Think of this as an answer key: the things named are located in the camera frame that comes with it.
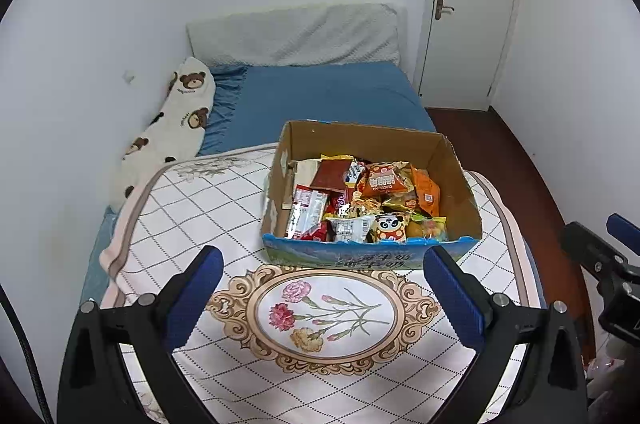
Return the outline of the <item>white striped snack packet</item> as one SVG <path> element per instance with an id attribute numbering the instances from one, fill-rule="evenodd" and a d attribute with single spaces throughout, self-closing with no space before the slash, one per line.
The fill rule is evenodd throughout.
<path id="1" fill-rule="evenodd" d="M 375 215 L 356 218 L 333 217 L 328 219 L 332 242 L 357 243 L 367 242 L 368 234 L 375 222 Z"/>

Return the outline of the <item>bear print long pillow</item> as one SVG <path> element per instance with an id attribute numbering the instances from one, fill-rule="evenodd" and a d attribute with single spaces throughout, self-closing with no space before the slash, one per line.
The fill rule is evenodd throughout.
<path id="1" fill-rule="evenodd" d="M 197 58 L 172 73 L 166 100 L 151 124 L 134 138 L 115 173 L 108 205 L 117 213 L 137 185 L 171 162 L 198 153 L 212 113 L 215 79 Z"/>

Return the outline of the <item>grey dotted pillow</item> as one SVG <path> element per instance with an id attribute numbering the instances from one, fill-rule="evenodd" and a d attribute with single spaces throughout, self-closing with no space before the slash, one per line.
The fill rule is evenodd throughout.
<path id="1" fill-rule="evenodd" d="M 406 67 L 406 14 L 390 3 L 307 4 L 186 25 L 209 66 L 318 66 L 390 62 Z"/>

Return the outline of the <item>yellow panda snack packet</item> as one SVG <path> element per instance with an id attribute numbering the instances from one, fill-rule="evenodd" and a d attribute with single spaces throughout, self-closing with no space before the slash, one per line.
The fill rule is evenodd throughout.
<path id="1" fill-rule="evenodd" d="M 401 211 L 377 214 L 374 216 L 368 240 L 372 243 L 405 242 L 407 240 L 408 221 L 407 214 Z"/>

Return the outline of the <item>open cardboard milk box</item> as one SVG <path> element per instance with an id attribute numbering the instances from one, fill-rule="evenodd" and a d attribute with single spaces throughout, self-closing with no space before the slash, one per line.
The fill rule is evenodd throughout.
<path id="1" fill-rule="evenodd" d="M 482 222 L 440 133 L 287 121 L 260 232 L 278 265 L 410 269 L 434 245 L 460 258 L 480 241 Z"/>

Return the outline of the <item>yellow instant noodle packet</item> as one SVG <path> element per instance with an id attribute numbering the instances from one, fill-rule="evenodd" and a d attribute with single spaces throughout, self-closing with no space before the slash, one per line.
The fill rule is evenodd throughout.
<path id="1" fill-rule="evenodd" d="M 382 213 L 382 203 L 376 197 L 353 197 L 346 208 L 347 218 L 376 216 Z"/>

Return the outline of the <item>red white bar packet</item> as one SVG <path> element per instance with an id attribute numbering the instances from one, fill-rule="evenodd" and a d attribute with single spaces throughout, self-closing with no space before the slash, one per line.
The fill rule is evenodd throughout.
<path id="1" fill-rule="evenodd" d="M 296 185 L 284 236 L 287 239 L 300 239 L 322 222 L 328 197 L 322 191 Z"/>

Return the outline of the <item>red triangular snack packet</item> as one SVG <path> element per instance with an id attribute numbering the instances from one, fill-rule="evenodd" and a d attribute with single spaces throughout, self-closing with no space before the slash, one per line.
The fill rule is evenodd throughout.
<path id="1" fill-rule="evenodd" d="M 326 242 L 329 240 L 329 222 L 328 219 L 336 217 L 338 212 L 345 204 L 345 196 L 343 194 L 332 193 L 328 194 L 328 201 L 326 202 L 326 209 L 324 210 L 322 222 L 320 222 L 315 228 L 304 234 L 300 239 L 305 241 Z"/>

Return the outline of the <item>white door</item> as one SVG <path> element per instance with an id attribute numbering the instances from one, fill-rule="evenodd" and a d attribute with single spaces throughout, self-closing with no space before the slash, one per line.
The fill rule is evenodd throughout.
<path id="1" fill-rule="evenodd" d="M 429 109 L 486 111 L 508 58 L 521 0 L 426 0 L 416 85 Z"/>

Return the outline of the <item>orange panda snack packet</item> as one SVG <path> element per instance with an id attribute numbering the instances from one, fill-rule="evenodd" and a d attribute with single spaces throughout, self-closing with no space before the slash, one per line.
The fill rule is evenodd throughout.
<path id="1" fill-rule="evenodd" d="M 364 168 L 356 191 L 362 197 L 407 193 L 414 189 L 408 162 L 373 163 Z"/>

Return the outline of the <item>yellow bread snack packet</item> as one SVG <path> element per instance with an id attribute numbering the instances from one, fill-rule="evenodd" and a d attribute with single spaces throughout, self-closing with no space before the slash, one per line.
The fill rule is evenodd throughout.
<path id="1" fill-rule="evenodd" d="M 419 201 L 415 191 L 396 193 L 382 202 L 382 206 L 393 210 L 415 210 L 419 207 Z"/>

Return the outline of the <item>colourful candy bag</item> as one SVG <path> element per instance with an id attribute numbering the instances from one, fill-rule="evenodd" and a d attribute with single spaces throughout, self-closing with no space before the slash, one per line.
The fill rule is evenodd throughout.
<path id="1" fill-rule="evenodd" d="M 445 217 L 428 217 L 421 214 L 413 214 L 409 221 L 421 222 L 424 225 L 425 236 L 422 239 L 446 242 L 448 240 L 447 219 Z"/>

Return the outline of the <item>white quilted floral blanket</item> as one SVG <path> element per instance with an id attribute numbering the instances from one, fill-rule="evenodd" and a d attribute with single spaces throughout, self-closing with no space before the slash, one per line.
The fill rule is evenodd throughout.
<path id="1" fill-rule="evenodd" d="M 172 163 L 106 219 L 104 307 L 159 291 L 207 245 L 221 280 L 179 370 L 221 423 L 420 423 L 473 359 L 420 257 L 331 257 L 296 265 L 266 240 L 285 225 L 273 179 L 293 182 L 293 145 Z"/>

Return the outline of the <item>orange jelly cup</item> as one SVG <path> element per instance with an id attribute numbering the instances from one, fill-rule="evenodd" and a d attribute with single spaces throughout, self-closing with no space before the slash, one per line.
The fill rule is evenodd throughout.
<path id="1" fill-rule="evenodd" d="M 406 234 L 408 239 L 414 239 L 415 237 L 422 239 L 425 236 L 424 225 L 421 222 L 410 220 L 406 228 Z"/>

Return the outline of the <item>blue bed sheet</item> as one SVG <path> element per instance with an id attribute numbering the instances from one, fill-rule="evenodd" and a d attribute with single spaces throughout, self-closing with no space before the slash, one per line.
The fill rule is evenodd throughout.
<path id="1" fill-rule="evenodd" d="M 85 297 L 159 289 L 204 245 L 219 245 L 232 267 L 253 262 L 273 147 L 287 121 L 434 127 L 390 62 L 208 69 L 216 91 L 200 150 L 144 179 L 117 213 L 107 208 Z"/>

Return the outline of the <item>white clear wafer packet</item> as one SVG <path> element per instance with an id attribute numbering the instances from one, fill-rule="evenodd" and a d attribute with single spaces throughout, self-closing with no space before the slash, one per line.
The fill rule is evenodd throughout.
<path id="1" fill-rule="evenodd" d="M 309 158 L 303 161 L 292 161 L 288 163 L 288 169 L 285 173 L 283 209 L 289 210 L 292 207 L 297 185 L 303 185 L 303 187 L 306 188 L 310 187 L 319 166 L 319 158 Z"/>

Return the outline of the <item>brown chocolate snack packet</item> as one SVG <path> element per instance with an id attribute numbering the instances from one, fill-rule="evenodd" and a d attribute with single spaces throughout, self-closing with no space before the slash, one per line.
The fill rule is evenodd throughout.
<path id="1" fill-rule="evenodd" d="M 323 158 L 310 187 L 313 190 L 341 193 L 347 188 L 345 177 L 352 158 Z"/>

